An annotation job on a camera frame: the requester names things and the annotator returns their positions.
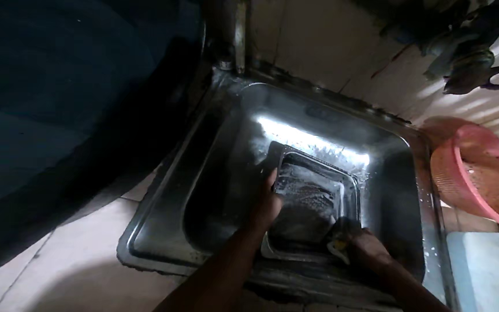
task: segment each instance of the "wall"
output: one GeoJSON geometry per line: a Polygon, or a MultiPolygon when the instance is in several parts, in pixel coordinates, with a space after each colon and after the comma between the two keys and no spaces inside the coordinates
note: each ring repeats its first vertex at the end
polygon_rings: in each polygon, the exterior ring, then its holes
{"type": "MultiPolygon", "coordinates": [[[[403,46],[379,37],[383,23],[349,0],[253,0],[250,14],[248,50],[255,58],[416,125],[448,115],[480,123],[499,135],[499,91],[442,94],[441,80],[422,76],[433,57],[422,57],[411,47],[390,62],[403,46]]],[[[492,50],[499,66],[499,39],[492,50]]]]}

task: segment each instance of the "stainless steel sink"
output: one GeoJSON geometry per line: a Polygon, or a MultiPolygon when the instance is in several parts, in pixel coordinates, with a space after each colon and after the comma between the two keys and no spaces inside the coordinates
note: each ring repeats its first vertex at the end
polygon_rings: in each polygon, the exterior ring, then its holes
{"type": "MultiPolygon", "coordinates": [[[[274,70],[244,78],[214,71],[192,129],[159,168],[121,237],[119,259],[139,269],[192,273],[246,219],[260,182],[278,166],[282,144],[351,174],[359,187],[357,221],[446,300],[451,287],[440,260],[440,208],[433,204],[429,150],[419,132],[274,70]]],[[[393,302],[373,279],[339,263],[258,257],[250,282],[309,301],[393,302]]]]}

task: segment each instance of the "metal tray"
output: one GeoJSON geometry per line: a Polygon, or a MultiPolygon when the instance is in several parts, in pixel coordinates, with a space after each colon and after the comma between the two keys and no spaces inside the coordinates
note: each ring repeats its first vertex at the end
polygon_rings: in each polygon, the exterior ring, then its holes
{"type": "Polygon", "coordinates": [[[284,196],[284,207],[263,238],[261,254],[283,260],[334,260],[326,247],[334,225],[359,219],[357,180],[284,145],[273,191],[284,196]]]}

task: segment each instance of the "hand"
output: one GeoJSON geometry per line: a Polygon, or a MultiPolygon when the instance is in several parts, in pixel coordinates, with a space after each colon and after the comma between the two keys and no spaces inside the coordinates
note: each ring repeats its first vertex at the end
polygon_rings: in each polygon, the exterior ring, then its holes
{"type": "Polygon", "coordinates": [[[252,230],[266,232],[282,209],[282,198],[271,190],[276,178],[275,168],[261,186],[260,200],[251,210],[247,223],[252,230]]]}
{"type": "Polygon", "coordinates": [[[353,233],[350,246],[350,255],[353,255],[359,263],[376,273],[379,273],[384,266],[394,260],[384,245],[367,228],[353,233]]]}

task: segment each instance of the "pink basket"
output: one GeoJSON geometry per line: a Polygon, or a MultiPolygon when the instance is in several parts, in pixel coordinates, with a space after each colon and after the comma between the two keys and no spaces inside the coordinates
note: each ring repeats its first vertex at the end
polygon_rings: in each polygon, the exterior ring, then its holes
{"type": "Polygon", "coordinates": [[[463,125],[431,157],[442,200],[499,223],[499,139],[479,125],[463,125]]]}

